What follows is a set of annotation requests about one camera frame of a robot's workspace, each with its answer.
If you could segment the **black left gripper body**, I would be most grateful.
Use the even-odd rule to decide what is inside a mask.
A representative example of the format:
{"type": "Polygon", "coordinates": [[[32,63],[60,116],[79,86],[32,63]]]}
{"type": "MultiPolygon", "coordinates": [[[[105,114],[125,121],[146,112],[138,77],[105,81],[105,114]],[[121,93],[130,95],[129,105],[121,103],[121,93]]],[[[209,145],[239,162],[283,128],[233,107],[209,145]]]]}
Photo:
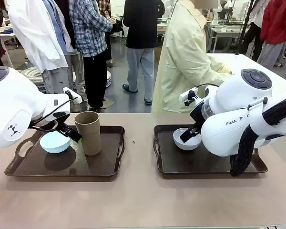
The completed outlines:
{"type": "Polygon", "coordinates": [[[55,131],[62,131],[64,129],[64,122],[59,120],[59,119],[54,120],[54,127],[53,127],[53,129],[55,131]]]}

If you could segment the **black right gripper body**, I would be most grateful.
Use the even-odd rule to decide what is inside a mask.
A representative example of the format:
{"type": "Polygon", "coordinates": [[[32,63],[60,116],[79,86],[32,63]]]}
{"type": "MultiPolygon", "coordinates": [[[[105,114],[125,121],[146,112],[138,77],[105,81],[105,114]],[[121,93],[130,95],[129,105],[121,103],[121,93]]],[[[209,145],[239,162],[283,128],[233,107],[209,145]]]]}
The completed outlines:
{"type": "Polygon", "coordinates": [[[203,106],[204,102],[200,102],[199,104],[197,104],[194,109],[191,111],[190,116],[192,117],[192,119],[195,121],[195,124],[197,126],[202,126],[203,123],[205,122],[205,119],[202,115],[202,106],[203,106]]]}

